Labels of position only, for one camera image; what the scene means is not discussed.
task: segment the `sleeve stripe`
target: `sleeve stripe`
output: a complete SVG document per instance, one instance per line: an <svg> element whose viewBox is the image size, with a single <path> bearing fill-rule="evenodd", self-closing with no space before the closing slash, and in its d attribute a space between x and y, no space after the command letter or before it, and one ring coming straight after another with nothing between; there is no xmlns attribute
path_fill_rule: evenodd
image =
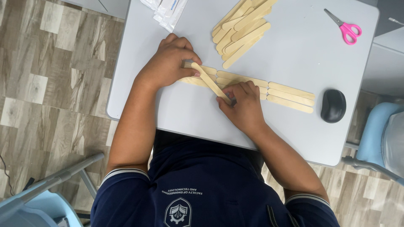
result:
<svg viewBox="0 0 404 227"><path fill-rule="evenodd" d="M292 200L301 199L301 198L317 200L319 202L324 203L325 205L327 205L331 209L331 206L327 201L325 201L321 197L318 197L316 195L311 195L311 194L297 194L297 195L294 195L294 196L290 197L288 200L286 200L285 205L287 203L289 203L290 201L292 201Z"/></svg>
<svg viewBox="0 0 404 227"><path fill-rule="evenodd" d="M147 173L145 173L143 170L135 169L135 168L119 168L119 169L114 169L114 170L112 170L111 172L109 172L109 173L104 177L103 181L101 182L101 185L102 185L107 179L109 179L110 177L115 176L115 175L120 174L120 173L125 173L125 172L140 173L140 174L145 175L145 176L147 177L147 179L150 180L150 178L149 178L149 176L147 175Z"/></svg>

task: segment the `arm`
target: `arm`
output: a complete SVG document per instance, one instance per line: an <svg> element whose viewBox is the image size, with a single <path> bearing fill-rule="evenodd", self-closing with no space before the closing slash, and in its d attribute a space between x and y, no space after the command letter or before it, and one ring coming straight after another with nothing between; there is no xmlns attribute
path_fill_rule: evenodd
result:
<svg viewBox="0 0 404 227"><path fill-rule="evenodd" d="M196 69L181 68L185 59L202 64L186 38L169 34L136 76L112 141L107 173L116 168L138 168L147 172L156 133L157 91L183 77L199 76Z"/></svg>
<svg viewBox="0 0 404 227"><path fill-rule="evenodd" d="M223 90L236 97L231 108L217 98L219 108L231 122L258 147L275 180L284 188L285 199L299 193L318 195L329 202L320 179L308 163L265 123L259 88L252 81L241 82Z"/></svg>

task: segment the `scissors blade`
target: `scissors blade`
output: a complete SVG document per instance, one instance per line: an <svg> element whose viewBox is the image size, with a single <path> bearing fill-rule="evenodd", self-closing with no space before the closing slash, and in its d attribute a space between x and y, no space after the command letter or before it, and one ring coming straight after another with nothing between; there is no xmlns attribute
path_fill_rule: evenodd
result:
<svg viewBox="0 0 404 227"><path fill-rule="evenodd" d="M324 11L335 21L335 23L337 23L337 25L339 27L344 24L344 22L342 22L340 19L338 19L338 17L334 16L334 14L332 14L326 8L324 9Z"/></svg>

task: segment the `white desk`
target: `white desk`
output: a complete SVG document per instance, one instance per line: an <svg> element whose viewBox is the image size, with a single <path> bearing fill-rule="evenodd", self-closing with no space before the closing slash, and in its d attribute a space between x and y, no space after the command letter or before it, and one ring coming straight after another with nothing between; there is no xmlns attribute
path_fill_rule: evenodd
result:
<svg viewBox="0 0 404 227"><path fill-rule="evenodd" d="M229 69L215 49L211 32L238 0L189 0L174 32L185 36L203 65L272 81L316 95L314 112L304 113L261 101L266 122L309 162L335 166L340 161L379 18L377 8L356 0L279 0L265 19L272 24L246 54ZM347 45L327 8L363 34ZM119 119L137 73L156 52L168 32L153 19L153 11L132 0L112 81L107 114ZM325 90L342 91L344 118L329 124L320 117ZM194 137L255 148L220 111L216 95L205 87L176 82L157 97L157 127Z"/></svg>

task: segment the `hand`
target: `hand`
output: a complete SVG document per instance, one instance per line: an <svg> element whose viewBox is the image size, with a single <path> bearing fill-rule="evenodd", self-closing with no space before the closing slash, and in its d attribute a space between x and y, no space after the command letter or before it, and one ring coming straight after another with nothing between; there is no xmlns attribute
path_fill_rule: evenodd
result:
<svg viewBox="0 0 404 227"><path fill-rule="evenodd" d="M139 72L136 80L160 89L172 85L183 77L200 76L196 69L181 68L182 61L186 59L202 64L191 43L185 37L178 38L171 33L161 41L157 52Z"/></svg>
<svg viewBox="0 0 404 227"><path fill-rule="evenodd" d="M230 98L236 97L237 103L230 107L222 98L217 97L219 108L250 139L261 133L261 129L268 127L261 109L259 87L252 81L231 85L223 89L223 93L230 93Z"/></svg>

